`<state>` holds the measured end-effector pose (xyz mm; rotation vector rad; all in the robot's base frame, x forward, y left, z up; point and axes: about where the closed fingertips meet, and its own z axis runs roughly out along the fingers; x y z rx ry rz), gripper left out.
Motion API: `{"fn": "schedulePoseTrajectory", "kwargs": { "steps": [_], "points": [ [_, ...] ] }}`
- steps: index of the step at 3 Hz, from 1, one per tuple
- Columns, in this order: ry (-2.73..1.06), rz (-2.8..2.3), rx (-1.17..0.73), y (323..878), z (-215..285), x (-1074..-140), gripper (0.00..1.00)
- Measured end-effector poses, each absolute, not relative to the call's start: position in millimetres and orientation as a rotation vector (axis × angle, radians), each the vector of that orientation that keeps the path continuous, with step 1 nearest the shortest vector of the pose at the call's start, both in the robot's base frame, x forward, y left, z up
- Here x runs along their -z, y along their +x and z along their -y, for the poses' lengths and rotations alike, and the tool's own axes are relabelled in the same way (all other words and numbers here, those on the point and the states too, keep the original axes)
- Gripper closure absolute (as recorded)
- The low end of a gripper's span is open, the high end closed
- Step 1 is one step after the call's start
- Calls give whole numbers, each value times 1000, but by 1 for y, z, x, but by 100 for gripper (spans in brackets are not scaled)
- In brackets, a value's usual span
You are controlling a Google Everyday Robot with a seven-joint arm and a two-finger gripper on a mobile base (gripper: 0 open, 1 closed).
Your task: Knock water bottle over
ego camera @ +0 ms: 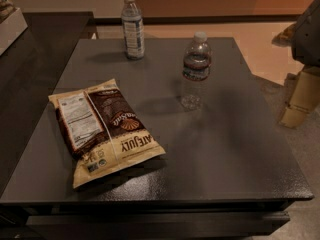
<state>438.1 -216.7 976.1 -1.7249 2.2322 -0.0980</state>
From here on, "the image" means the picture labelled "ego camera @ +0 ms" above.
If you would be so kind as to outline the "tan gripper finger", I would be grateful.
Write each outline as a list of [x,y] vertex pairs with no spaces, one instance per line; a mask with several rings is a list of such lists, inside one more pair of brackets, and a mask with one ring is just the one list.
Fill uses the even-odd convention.
[[295,78],[294,88],[280,123],[288,128],[297,128],[319,104],[320,67],[304,66]]

